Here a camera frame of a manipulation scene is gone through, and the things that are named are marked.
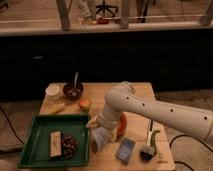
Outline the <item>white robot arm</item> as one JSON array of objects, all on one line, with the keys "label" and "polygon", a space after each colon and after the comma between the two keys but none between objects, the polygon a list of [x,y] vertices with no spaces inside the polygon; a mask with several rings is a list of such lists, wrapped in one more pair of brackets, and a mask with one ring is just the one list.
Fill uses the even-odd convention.
[{"label": "white robot arm", "polygon": [[91,130],[98,149],[103,149],[111,142],[112,131],[123,112],[141,115],[213,146],[211,110],[139,97],[129,82],[121,82],[109,88],[104,100],[104,107]]}]

